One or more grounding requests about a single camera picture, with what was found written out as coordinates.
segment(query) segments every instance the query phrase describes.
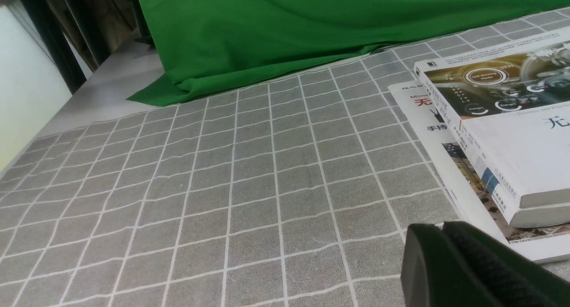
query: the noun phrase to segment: white grid line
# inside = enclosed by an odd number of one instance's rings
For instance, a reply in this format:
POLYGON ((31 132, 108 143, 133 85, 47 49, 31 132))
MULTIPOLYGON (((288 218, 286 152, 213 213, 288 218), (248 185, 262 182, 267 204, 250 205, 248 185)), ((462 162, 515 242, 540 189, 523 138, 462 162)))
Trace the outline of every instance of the white grid line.
MULTIPOLYGON (((175 118, 176 118, 176 116, 177 116, 179 110, 180 110, 180 106, 178 105, 178 106, 176 106, 175 116, 174 116, 173 120, 171 121, 171 129, 172 129, 172 127, 174 126, 175 118)), ((172 130, 170 130, 170 131, 168 132, 167 138, 166 138, 166 140, 165 140, 165 144, 163 145, 163 150, 162 150, 162 152, 161 152, 161 154, 160 154, 160 157, 159 157, 159 162, 160 162, 160 159, 162 159, 163 156, 164 156, 164 151, 165 151, 166 148, 167 148, 166 142, 167 142, 168 139, 170 138, 171 132, 172 132, 172 130)), ((155 175, 156 175, 156 173, 158 172, 158 170, 159 170, 159 165, 156 165, 155 171, 154 171, 154 173, 152 174, 151 180, 154 180, 155 175)), ((139 224, 139 222, 140 222, 140 218, 141 218, 142 213, 143 213, 145 201, 147 200, 148 193, 149 193, 149 191, 150 191, 150 189, 151 189, 151 185, 152 185, 152 183, 149 183, 149 184, 148 184, 147 189, 146 189, 146 191, 145 191, 145 193, 144 193, 144 196, 142 197, 142 203, 140 204, 140 208, 138 209, 137 218, 136 218, 136 220, 135 220, 135 222, 134 222, 134 225, 135 225, 135 226, 138 226, 138 224, 139 224)), ((120 268, 119 271, 118 271, 117 279, 116 279, 115 282, 114 282, 113 291, 112 291, 113 295, 112 295, 111 298, 109 299, 108 307, 110 307, 110 306, 112 305, 112 303, 113 303, 114 294, 116 293, 117 287, 118 287, 118 283, 119 283, 119 281, 121 280, 122 272, 123 272, 123 270, 124 270, 124 268, 125 268, 126 258, 127 258, 127 257, 129 256, 129 254, 130 254, 130 249, 132 248, 132 245, 133 245, 133 242, 134 242, 134 235, 135 235, 135 233, 136 233, 136 228, 133 228, 132 232, 130 233, 129 244, 128 244, 127 247, 126 247, 124 260, 122 261, 121 268, 120 268)), ((64 299, 65 299, 65 295, 63 295, 63 296, 61 297, 61 301, 60 301, 59 303, 60 303, 60 304, 63 303, 63 300, 64 300, 64 299)))
MULTIPOLYGON (((210 99, 207 98, 206 99, 206 106, 205 106, 205 110, 208 110, 208 103, 210 102, 210 99)), ((204 119, 202 119, 202 126, 200 126, 200 133, 198 135, 198 141, 196 143, 196 151, 198 150, 198 148, 200 147, 200 141, 202 138, 202 131, 204 130, 204 119)), ((179 228, 178 228, 178 232, 176 235, 176 242, 175 242, 175 246, 174 246, 174 250, 172 252, 172 258, 171 258, 171 266, 169 268, 168 271, 168 276, 167 276, 167 284, 164 287, 164 294, 163 294, 163 300, 161 303, 162 307, 165 307, 166 303, 167 303, 167 295, 168 295, 168 289, 170 287, 170 283, 171 283, 171 279, 172 279, 172 274, 174 272, 174 268, 175 268, 175 261, 176 261, 176 255, 178 253, 178 248, 179 248, 179 244, 180 244, 180 236, 182 234, 182 228, 183 228, 183 223, 184 223, 184 214, 186 213, 186 208, 187 208, 187 204, 188 204, 188 196, 190 195, 190 189, 192 187, 192 180, 194 177, 194 173, 195 173, 195 168, 196 168, 196 159, 198 157, 196 155, 194 155, 194 159, 192 160, 192 168, 191 168, 191 173, 190 173, 190 177, 188 180, 188 187, 186 189, 186 195, 184 196, 184 202, 183 202, 183 209, 182 212, 180 214, 180 221, 179 221, 179 228)))
MULTIPOLYGON (((301 77, 299 75, 297 75, 297 79, 299 80, 299 84, 301 84, 301 77)), ((311 124, 311 115, 309 114, 309 109, 307 107, 307 100, 305 99, 305 90, 303 90, 303 87, 301 87, 301 94, 303 95, 303 102, 305 102, 305 111, 307 112, 307 119, 309 121, 309 125, 311 128, 311 136, 313 139, 313 144, 315 145, 315 153, 317 156, 317 161, 319 161, 319 169, 320 169, 320 173, 322 176, 322 181, 325 183, 324 184, 324 191, 326 194, 326 200, 328 201, 329 210, 332 211, 334 208, 332 206, 332 200, 330 199, 330 193, 328 191, 328 185, 326 184, 326 177, 324 175, 324 169, 322 169, 322 163, 320 163, 319 147, 317 145, 316 138, 315 138, 315 132, 314 132, 313 126, 311 124)), ((340 237, 340 230, 338 228, 338 223, 336 222, 336 216, 334 215, 334 213, 332 213, 330 216, 332 217, 332 222, 334 225, 334 231, 336 232, 336 239, 339 242, 338 248, 340 249, 340 256, 342 258, 342 264, 344 265, 344 271, 346 273, 346 279, 349 283, 350 296, 352 297, 352 304, 354 305, 354 307, 358 307, 358 301, 356 299, 356 292, 354 291, 354 284, 352 283, 352 277, 350 276, 350 269, 348 268, 348 261, 346 260, 346 253, 344 252, 344 247, 342 246, 342 244, 340 244, 340 242, 342 242, 342 238, 340 237)))
MULTIPOLYGON (((372 75, 371 75, 370 72, 366 69, 366 65, 364 65, 364 63, 362 63, 362 60, 360 61, 360 63, 361 63, 361 65, 364 67, 364 69, 366 70, 365 72, 368 72, 368 76, 370 76, 370 78, 372 78, 372 75)), ((385 98, 384 98, 384 102, 386 102, 386 105, 387 105, 387 106, 390 105, 390 104, 388 103, 388 101, 385 100, 385 98)), ((342 103, 344 104, 344 108, 346 109, 346 114, 348 114, 348 116, 350 117, 351 114, 350 114, 350 111, 348 110, 348 105, 347 105, 346 102, 344 101, 344 98, 343 98, 343 100, 342 100, 342 103)), ((362 138, 360 137, 360 132, 357 130, 356 124, 354 124, 354 120, 352 120, 352 118, 350 118, 350 123, 352 124, 352 129, 356 132, 356 138, 358 139, 358 142, 360 143, 360 147, 362 148, 362 151, 364 152, 364 156, 366 157, 366 161, 368 162, 368 166, 370 167, 370 170, 372 171, 372 173, 373 173, 373 175, 374 175, 374 178, 375 178, 375 180, 376 180, 376 184, 378 185, 378 187, 379 187, 379 189, 380 189, 380 193, 382 194, 382 198, 383 198, 383 199, 386 199, 386 198, 387 198, 386 191, 384 190, 384 187, 383 187, 383 185, 382 185, 382 183, 381 183, 381 181, 380 181, 380 179, 379 179, 379 177, 378 177, 378 173, 376 173, 376 169, 374 168, 374 165, 372 164, 372 160, 370 159, 370 156, 368 155, 368 152, 366 151, 366 147, 364 146, 364 142, 362 142, 362 138)), ((394 222, 394 224, 395 224, 395 227, 396 227, 396 229, 398 230, 398 232, 399 232, 399 234, 400 234, 400 236, 401 236, 401 238, 402 238, 402 241, 405 242, 405 236, 403 235, 402 228, 401 228, 401 226, 399 225, 398 218, 396 217, 395 212, 394 212, 394 210, 393 210, 392 207, 391 207, 390 201, 386 201, 385 203, 386 203, 386 206, 387 206, 388 211, 390 212, 390 215, 391 215, 391 218, 392 218, 392 220, 393 220, 393 222, 394 222)))
MULTIPOLYGON (((144 122, 144 120, 147 118, 147 116, 148 116, 148 113, 145 114, 144 119, 143 119, 143 122, 144 122)), ((138 130, 137 137, 141 134, 142 131, 143 131, 143 127, 141 126, 140 129, 138 130)), ((111 134, 109 134, 109 137, 107 138, 107 141, 110 139, 111 136, 112 136, 112 132, 111 132, 111 134)), ((102 220, 102 216, 103 216, 103 214, 104 214, 104 212, 105 212, 105 209, 106 209, 106 206, 107 206, 108 201, 109 201, 109 199, 110 199, 110 196, 112 195, 112 193, 113 193, 114 190, 116 189, 116 187, 117 187, 117 185, 118 185, 118 181, 120 180, 120 177, 121 177, 123 171, 125 170, 126 163, 128 162, 128 160, 129 160, 129 158, 130 158, 130 155, 132 154, 132 149, 133 149, 133 148, 134 148, 134 143, 133 143, 133 144, 131 145, 131 147, 130 147, 130 152, 128 153, 128 156, 126 157, 125 162, 124 162, 123 165, 122 165, 122 168, 121 168, 121 170, 120 170, 120 173, 118 174, 117 179, 116 179, 116 181, 114 182, 114 185, 113 185, 112 189, 110 190, 109 194, 108 194, 108 195, 106 196, 106 198, 105 198, 105 201, 104 201, 103 207, 102 207, 102 211, 100 212, 100 214, 99 214, 99 216, 98 216, 98 219, 97 219, 97 222, 96 222, 95 226, 93 227, 93 230, 91 231, 91 235, 89 236, 89 238, 88 238, 87 241, 85 242, 85 246, 83 247, 83 250, 81 251, 81 254, 80 254, 80 256, 79 256, 79 260, 77 261, 77 264, 76 264, 76 266, 75 266, 75 270, 73 271, 73 273, 72 273, 71 276, 69 277, 69 282, 67 283, 67 286, 65 287, 65 291, 63 291, 63 295, 61 296, 61 300, 59 301, 59 303, 63 303, 65 297, 67 296, 67 293, 69 292, 69 289, 70 289, 70 287, 71 287, 71 285, 72 285, 72 283, 73 283, 73 279, 75 279, 75 276, 77 275, 77 270, 78 270, 79 266, 81 266, 81 263, 83 262, 83 258, 85 257, 85 253, 87 252, 87 249, 88 249, 88 247, 89 247, 89 244, 91 244, 91 240, 93 239, 94 234, 95 234, 95 232, 96 232, 96 230, 97 230, 97 228, 98 228, 98 226, 99 226, 99 224, 100 224, 100 222, 101 222, 101 220, 102 220)), ((103 148, 101 148, 101 151, 99 152, 97 158, 99 158, 99 157, 101 156, 102 151, 103 151, 103 148)))
POLYGON ((234 143, 232 145, 232 164, 230 167, 230 188, 228 192, 228 219, 226 220, 226 244, 224 249, 224 271, 222 275, 222 297, 220 299, 220 306, 226 305, 226 286, 228 282, 228 261, 230 256, 230 228, 232 226, 232 192, 234 185, 234 159, 236 158, 236 137, 238 132, 238 105, 240 103, 240 90, 236 94, 236 115, 234 117, 234 143))
MULTIPOLYGON (((271 104, 271 94, 269 96, 269 104, 271 104)), ((285 245, 283 242, 283 225, 281 222, 281 202, 279 199, 279 182, 277 181, 277 159, 275 157, 275 135, 273 134, 273 113, 269 109, 269 128, 271 130, 271 153, 273 155, 273 183, 275 184, 275 199, 277 202, 277 223, 279 231, 279 255, 281 256, 281 282, 283 283, 283 304, 289 307, 289 289, 287 287, 287 273, 285 272, 285 245)))
MULTIPOLYGON (((15 188, 17 188, 18 185, 20 185, 22 182, 23 182, 23 179, 22 179, 22 181, 20 181, 19 184, 16 185, 15 188)), ((28 214, 28 212, 30 212, 30 209, 32 208, 32 206, 33 206, 33 205, 36 203, 36 201, 41 197, 41 195, 45 192, 45 190, 42 191, 42 192, 40 192, 40 193, 34 198, 34 200, 30 203, 30 205, 28 206, 28 208, 26 208, 26 210, 24 211, 24 214, 22 215, 22 217, 21 217, 20 220, 18 221, 18 225, 20 225, 20 224, 23 222, 23 220, 24 220, 24 218, 26 217, 26 215, 28 214)), ((7 195, 9 195, 9 193, 7 193, 7 194, 4 195, 2 198, 0 198, 0 203, 2 203, 2 200, 3 200, 7 195)), ((10 237, 10 240, 8 240, 8 244, 6 245, 6 248, 4 249, 4 252, 2 253, 2 256, 0 257, 0 263, 2 262, 2 260, 4 260, 4 257, 5 257, 6 254, 8 253, 8 250, 10 250, 10 247, 12 246, 12 243, 14 242, 14 239, 16 238, 16 233, 18 232, 18 230, 17 230, 18 225, 16 225, 16 229, 15 229, 14 232, 12 233, 12 236, 10 237)))
MULTIPOLYGON (((113 130, 117 127, 118 125, 118 120, 116 121, 116 123, 113 126, 113 130)), ((96 160, 99 158, 99 156, 101 155, 103 149, 101 148, 101 150, 99 151, 99 153, 97 154, 97 157, 95 158, 96 160)), ((63 161, 63 163, 65 163, 67 161, 67 159, 69 159, 69 155, 71 155, 71 152, 68 154, 68 156, 66 157, 65 161, 63 161)), ((89 168, 89 171, 87 172, 87 175, 89 175, 89 173, 91 173, 91 170, 94 167, 94 163, 91 165, 91 167, 89 168)), ((57 174, 53 175, 53 178, 51 179, 51 181, 55 180, 55 177, 57 177, 57 174)), ((85 184, 85 182, 87 181, 87 179, 84 179, 81 182, 81 185, 79 186, 79 188, 77 189, 77 191, 75 192, 75 195, 73 197, 77 197, 77 195, 79 195, 79 192, 81 192, 81 189, 83 189, 83 185, 85 184)), ((39 256, 39 258, 37 259, 37 262, 34 264, 34 267, 31 269, 28 278, 30 278, 31 276, 33 276, 35 269, 37 268, 37 266, 40 264, 41 260, 43 259, 45 253, 47 252, 47 248, 51 245, 51 242, 53 242, 53 240, 55 239, 55 234, 57 234, 57 227, 59 226, 59 222, 61 221, 61 219, 63 218, 63 215, 65 214, 65 212, 67 211, 67 209, 69 209, 69 206, 71 206, 72 201, 69 201, 67 203, 67 205, 65 206, 65 209, 63 209, 63 211, 61 212, 59 218, 57 219, 57 221, 55 222, 55 226, 53 226, 53 231, 51 232, 51 236, 49 237, 49 241, 47 243, 47 245, 45 246, 45 248, 43 248, 43 250, 41 251, 41 254, 39 256)), ((26 288, 26 285, 28 283, 28 280, 26 280, 26 282, 24 282, 24 284, 22 285, 22 287, 20 288, 20 292, 18 293, 16 299, 14 300, 13 303, 13 307, 16 306, 16 304, 18 303, 18 301, 20 300, 20 297, 22 297, 22 293, 24 292, 24 289, 26 288)))
MULTIPOLYGON (((439 190, 439 188, 430 189, 430 190, 427 190, 427 191, 416 192, 416 193, 413 193, 413 194, 410 194, 410 195, 407 195, 407 196, 402 196, 402 197, 405 197, 405 198, 413 197, 413 196, 416 196, 416 195, 421 195, 422 193, 433 192, 433 191, 436 191, 436 190, 439 190)), ((343 210, 349 210, 349 209, 355 209, 355 208, 362 208, 362 207, 366 207, 366 206, 368 206, 368 205, 373 205, 373 204, 379 203, 379 202, 381 202, 381 201, 383 201, 383 200, 375 201, 374 203, 370 203, 370 204, 367 204, 367 205, 358 205, 358 206, 354 206, 354 207, 350 207, 350 208, 336 209, 336 210, 334 210, 334 211, 335 211, 335 212, 338 212, 338 211, 343 211, 343 210)), ((320 216, 320 215, 322 215, 322 214, 327 214, 327 213, 330 213, 330 211, 325 211, 325 212, 316 214, 316 215, 314 215, 314 216, 306 216, 306 217, 292 218, 292 219, 283 221, 283 224, 288 223, 288 222, 292 222, 292 221, 297 221, 297 220, 306 219, 306 218, 318 217, 318 216, 320 216)), ((272 227, 275 227, 275 226, 277 226, 277 225, 278 225, 278 223, 275 223, 275 224, 269 224, 269 225, 264 225, 264 226, 255 227, 255 228, 240 230, 240 231, 238 231, 238 232, 232 232, 232 233, 230 233, 230 236, 234 236, 234 235, 242 234, 242 233, 247 233, 247 232, 252 232, 252 231, 255 231, 255 230, 260 230, 260 229, 265 229, 265 228, 272 228, 272 227)), ((118 231, 115 231, 115 232, 112 232, 112 233, 120 232, 120 231, 122 231, 122 230, 131 229, 131 228, 132 228, 132 227, 126 227, 126 228, 123 228, 123 229, 121 229, 121 230, 118 230, 118 231)), ((374 236, 368 236, 368 237, 363 237, 363 238, 350 238, 350 239, 342 240, 341 243, 342 243, 342 244, 346 244, 346 243, 348 243, 348 242, 366 242, 366 241, 368 241, 368 240, 374 240, 374 239, 377 239, 377 238, 387 238, 387 237, 395 236, 395 235, 398 235, 398 234, 399 234, 399 231, 394 231, 394 232, 389 232, 389 233, 376 234, 376 235, 374 235, 374 236)), ((216 237, 206 238, 206 239, 202 239, 202 240, 197 240, 197 241, 195 241, 195 242, 188 242, 187 244, 181 244, 181 245, 179 245, 179 248, 185 247, 185 246, 191 246, 191 245, 194 245, 194 244, 200 244, 200 243, 202 243, 202 242, 209 242, 209 241, 211 241, 211 240, 216 240, 216 239, 225 238, 225 237, 226 237, 226 236, 216 236, 216 237)), ((82 240, 78 240, 78 241, 75 241, 75 242, 69 242, 69 243, 67 243, 67 244, 77 243, 77 242, 84 242, 84 241, 85 241, 85 239, 82 239, 82 240)), ((59 247, 59 246, 65 246, 65 245, 67 245, 67 244, 59 244, 59 245, 56 245, 56 246, 51 246, 50 248, 55 248, 55 247, 59 247)), ((310 253, 319 252, 319 251, 325 250, 326 248, 329 248, 329 247, 331 247, 331 246, 335 246, 335 245, 338 245, 338 244, 339 244, 339 242, 332 242, 332 243, 330 243, 330 244, 326 244, 326 245, 324 245, 324 246, 321 246, 321 247, 316 248, 316 249, 313 249, 313 250, 302 250, 302 251, 294 252, 294 253, 291 253, 291 254, 285 254, 285 255, 284 255, 284 258, 290 258, 290 257, 294 257, 294 256, 300 256, 300 255, 302 255, 302 254, 310 254, 310 253)), ((28 277, 27 279, 21 279, 21 280, 14 280, 14 281, 10 281, 10 282, 5 282, 5 283, 0 284, 0 287, 1 287, 1 286, 4 286, 4 285, 11 285, 11 284, 14 284, 14 283, 22 283, 22 282, 25 282, 26 280, 35 280, 35 279, 41 279, 41 278, 45 278, 45 277, 49 277, 49 276, 55 276, 55 275, 57 275, 57 274, 70 273, 70 272, 73 273, 73 272, 76 272, 77 270, 82 270, 82 269, 86 269, 86 268, 91 268, 91 267, 93 267, 93 266, 106 264, 106 263, 108 263, 108 262, 122 261, 122 260, 125 260, 125 259, 128 259, 128 258, 135 258, 135 257, 141 257, 141 256, 148 256, 148 255, 150 255, 150 254, 156 254, 156 253, 159 253, 159 252, 165 252, 165 251, 173 250, 174 248, 175 248, 175 246, 167 247, 167 248, 160 248, 160 249, 158 249, 158 250, 151 250, 151 251, 148 251, 148 252, 142 252, 142 253, 138 253, 138 254, 132 254, 132 255, 126 257, 126 258, 109 258, 109 259, 106 259, 106 260, 101 260, 100 262, 94 262, 94 263, 92 263, 92 264, 79 265, 79 266, 76 266, 75 268, 72 268, 72 269, 66 269, 66 270, 61 270, 61 271, 57 271, 57 272, 51 272, 51 273, 47 273, 47 274, 41 274, 41 275, 31 276, 31 277, 28 277)), ((241 264, 241 265, 237 265, 237 266, 233 266, 233 267, 228 267, 228 270, 236 270, 236 269, 239 269, 239 268, 243 268, 243 267, 245 267, 245 266, 251 266, 251 265, 256 265, 256 264, 262 264, 262 263, 264 263, 264 262, 273 262, 273 261, 280 260, 280 259, 281 259, 281 257, 278 257, 278 258, 267 258, 267 259, 258 260, 258 261, 255 261, 255 262, 247 262, 247 263, 244 263, 244 264, 241 264)), ((215 271, 213 271, 213 273, 219 273, 219 272, 222 272, 222 270, 223 270, 223 269, 215 270, 215 271)), ((187 279, 190 279, 190 278, 198 278, 198 277, 202 277, 202 276, 207 276, 207 275, 209 275, 209 274, 212 274, 212 272, 206 272, 206 273, 194 275, 194 276, 191 276, 191 277, 185 277, 185 278, 183 278, 183 280, 187 280, 187 279)))

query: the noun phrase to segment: white book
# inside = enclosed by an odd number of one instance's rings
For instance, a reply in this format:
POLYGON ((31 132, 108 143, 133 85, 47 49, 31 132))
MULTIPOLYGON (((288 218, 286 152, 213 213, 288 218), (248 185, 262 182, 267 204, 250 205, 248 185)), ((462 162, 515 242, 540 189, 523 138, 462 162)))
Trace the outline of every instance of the white book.
POLYGON ((570 224, 520 229, 507 223, 500 205, 474 172, 420 82, 395 84, 389 89, 430 156, 462 220, 534 262, 570 258, 570 224))
POLYGON ((570 27, 417 62, 415 73, 468 157, 483 161, 480 177, 523 209, 570 201, 570 27))

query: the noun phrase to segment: book cover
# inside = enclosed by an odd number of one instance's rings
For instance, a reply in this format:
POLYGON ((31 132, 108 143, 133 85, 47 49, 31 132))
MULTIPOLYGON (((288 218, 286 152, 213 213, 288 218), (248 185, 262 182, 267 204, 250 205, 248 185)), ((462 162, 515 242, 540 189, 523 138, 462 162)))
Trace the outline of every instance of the book cover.
POLYGON ((479 177, 489 168, 521 208, 570 201, 570 28, 415 71, 466 154, 482 159, 479 177))

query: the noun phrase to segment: stack of books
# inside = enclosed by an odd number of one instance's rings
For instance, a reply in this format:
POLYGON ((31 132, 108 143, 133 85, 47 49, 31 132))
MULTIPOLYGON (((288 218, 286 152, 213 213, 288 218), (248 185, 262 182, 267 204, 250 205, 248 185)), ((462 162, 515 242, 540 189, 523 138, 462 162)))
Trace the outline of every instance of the stack of books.
MULTIPOLYGON (((472 190, 490 198, 479 195, 502 215, 491 214, 506 241, 570 237, 570 27, 417 62, 415 74, 419 82, 391 86, 393 96, 424 145, 435 140, 472 190), (429 114, 412 110, 409 100, 422 94, 433 103, 429 114), (424 127, 419 114, 437 122, 424 127), (446 138, 436 136, 442 128, 446 138)), ((473 216, 460 198, 454 204, 473 216)))

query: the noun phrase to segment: green cloth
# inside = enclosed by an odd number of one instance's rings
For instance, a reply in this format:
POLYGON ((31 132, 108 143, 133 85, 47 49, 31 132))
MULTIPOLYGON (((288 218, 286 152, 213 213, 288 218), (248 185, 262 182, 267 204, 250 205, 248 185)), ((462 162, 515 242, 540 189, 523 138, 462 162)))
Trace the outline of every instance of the green cloth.
POLYGON ((165 75, 129 100, 167 106, 570 0, 139 0, 165 75))

